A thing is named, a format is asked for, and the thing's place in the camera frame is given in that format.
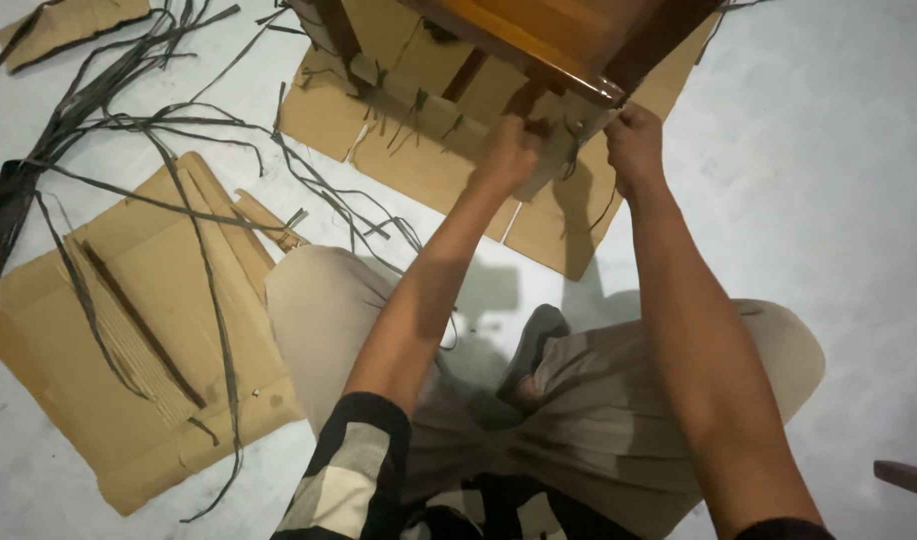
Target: floor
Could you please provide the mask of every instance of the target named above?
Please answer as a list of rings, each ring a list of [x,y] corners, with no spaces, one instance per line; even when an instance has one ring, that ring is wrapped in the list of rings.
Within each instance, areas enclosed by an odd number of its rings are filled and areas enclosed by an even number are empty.
[[[34,4],[0,1],[0,27]],[[217,13],[231,1],[213,4]],[[199,57],[143,78],[112,110],[149,113],[194,95],[251,39],[251,21],[272,10],[272,2],[241,4],[243,13],[185,42]],[[296,25],[290,13],[280,21]],[[267,33],[205,99],[271,125],[279,84],[292,79],[307,45]],[[0,166],[29,152],[87,49],[0,74]],[[230,191],[247,188],[281,216],[305,208],[297,229],[313,242],[347,247],[340,218],[288,176],[271,143],[253,141],[270,156],[261,178],[240,148],[166,139],[177,153],[199,151]],[[666,148],[675,196],[728,292],[791,308],[825,350],[825,380],[788,437],[829,528],[840,538],[917,539],[917,496],[873,477],[873,460],[917,465],[917,0],[782,0],[730,14],[668,119]],[[368,192],[422,239],[441,222],[351,166],[308,155],[334,185]],[[63,165],[134,188],[160,161],[140,135],[121,133],[85,139]],[[53,215],[61,201],[72,226],[116,200],[51,174],[40,187],[55,196]],[[635,318],[630,227],[623,209],[578,283],[482,240],[458,302],[458,348],[448,358],[455,374],[494,384],[541,303],[561,306],[580,330]],[[414,256],[400,238],[373,247],[399,265]],[[12,264],[51,248],[33,211]],[[211,501],[228,460],[123,519],[0,363],[0,539],[268,538],[312,448],[305,423],[288,425],[246,450],[242,475],[212,515],[178,522]],[[707,512],[697,508],[673,537],[713,538]]]

